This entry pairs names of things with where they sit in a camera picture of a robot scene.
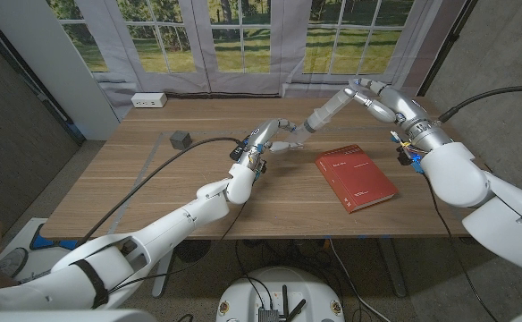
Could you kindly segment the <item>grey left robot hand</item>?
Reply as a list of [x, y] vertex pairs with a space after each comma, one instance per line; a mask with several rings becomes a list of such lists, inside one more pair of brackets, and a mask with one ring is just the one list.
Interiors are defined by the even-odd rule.
[[288, 150], [304, 148], [304, 145], [300, 142], [271, 141], [271, 138], [280, 129], [293, 132], [296, 130], [296, 124], [284, 118], [277, 118], [258, 125], [248, 136], [248, 142], [237, 163], [254, 170], [259, 163], [260, 156], [267, 149], [271, 153], [282, 153]]

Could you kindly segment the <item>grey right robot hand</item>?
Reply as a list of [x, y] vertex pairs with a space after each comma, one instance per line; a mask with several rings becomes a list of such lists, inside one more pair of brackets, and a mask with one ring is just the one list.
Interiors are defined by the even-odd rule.
[[365, 105], [374, 118], [399, 126], [416, 148], [430, 152], [452, 143], [421, 105], [393, 86], [366, 78], [353, 79], [349, 86], [356, 91], [354, 99]]

